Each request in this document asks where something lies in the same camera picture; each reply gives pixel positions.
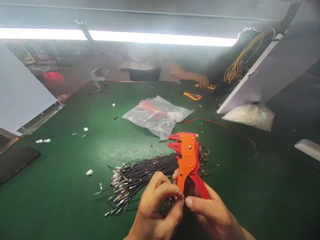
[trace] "hand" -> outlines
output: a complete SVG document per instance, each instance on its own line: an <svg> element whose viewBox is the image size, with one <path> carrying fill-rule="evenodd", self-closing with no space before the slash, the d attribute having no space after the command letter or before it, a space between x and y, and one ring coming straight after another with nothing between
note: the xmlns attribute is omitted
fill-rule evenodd
<svg viewBox="0 0 320 240"><path fill-rule="evenodd" d="M177 199L165 218L157 212L167 198ZM182 220L184 196L162 173L156 172L141 196L138 212L126 240L170 239Z"/></svg>
<svg viewBox="0 0 320 240"><path fill-rule="evenodd" d="M174 172L174 184L178 179L178 170ZM188 197L186 206L196 214L199 223L211 233L213 239L221 240L255 240L255 238L240 226L235 217L229 212L219 195L204 183L210 199L202 199L194 184L185 187Z"/></svg>
<svg viewBox="0 0 320 240"><path fill-rule="evenodd" d="M199 88L204 89L209 86L209 79L206 76L199 75L195 78L196 82L199 83Z"/></svg>

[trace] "red wire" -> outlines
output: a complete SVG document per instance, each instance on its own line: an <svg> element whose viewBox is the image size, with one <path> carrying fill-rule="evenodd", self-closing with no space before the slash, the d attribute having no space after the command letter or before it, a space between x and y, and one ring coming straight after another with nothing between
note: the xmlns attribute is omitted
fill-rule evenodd
<svg viewBox="0 0 320 240"><path fill-rule="evenodd" d="M255 154L254 154L253 160L255 160L255 159L257 158L257 156L258 156L257 146L256 146L255 142L254 142L253 140L251 140L250 138L248 138L247 136L243 135L242 133L239 133L239 132L236 131L236 130L233 130L233 129L231 129L231 128L228 128L228 127L226 127L225 125L222 125L221 123L218 123L218 122L215 122L215 121L211 121L211 120L207 120L207 119L202 119L202 118L197 118L197 119L190 120L190 121L186 122L184 125L186 125L186 124L189 123L189 122L196 121L196 120L213 122L213 123L215 123L215 124L218 124L218 125L220 125L220 126L222 126L222 127L225 127L225 128L227 128L227 129L230 129L231 131L234 131L235 133L237 133L237 134L245 137L246 139L248 139L248 140L252 143L252 145L253 145L253 147L254 147L254 152L255 152Z"/></svg>

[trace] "red handle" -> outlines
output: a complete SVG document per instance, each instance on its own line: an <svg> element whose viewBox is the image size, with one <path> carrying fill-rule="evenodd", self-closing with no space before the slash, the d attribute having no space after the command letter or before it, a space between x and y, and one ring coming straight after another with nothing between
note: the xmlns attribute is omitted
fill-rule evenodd
<svg viewBox="0 0 320 240"><path fill-rule="evenodd" d="M200 169L200 163L199 163L199 158L198 158L198 149L199 149L199 143L196 142L196 161L197 161L197 166L196 168L189 174L191 179L193 180L194 184L196 185L197 189L199 190L200 196L203 199L210 199L208 190L206 188L206 185L204 185L202 179L198 175L198 171Z"/></svg>
<svg viewBox="0 0 320 240"><path fill-rule="evenodd" d="M203 183L202 179L199 177L198 173L196 173L196 174L191 173L190 177L193 180L194 184L196 185L197 189L199 190L200 196L203 199L210 199L206 185L204 185L204 183Z"/></svg>

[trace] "black pants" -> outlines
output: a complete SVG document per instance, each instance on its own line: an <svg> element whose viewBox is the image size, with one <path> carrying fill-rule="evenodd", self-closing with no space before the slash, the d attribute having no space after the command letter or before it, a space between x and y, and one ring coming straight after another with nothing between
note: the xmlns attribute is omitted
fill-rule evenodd
<svg viewBox="0 0 320 240"><path fill-rule="evenodd" d="M130 81L157 82L159 81L160 73L161 68L151 70L129 69Z"/></svg>

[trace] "black phone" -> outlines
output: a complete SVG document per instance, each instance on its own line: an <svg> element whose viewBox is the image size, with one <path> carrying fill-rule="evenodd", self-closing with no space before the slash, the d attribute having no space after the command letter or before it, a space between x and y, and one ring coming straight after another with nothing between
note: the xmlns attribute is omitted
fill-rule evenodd
<svg viewBox="0 0 320 240"><path fill-rule="evenodd" d="M40 156L40 152L28 146L0 155L0 186Z"/></svg>

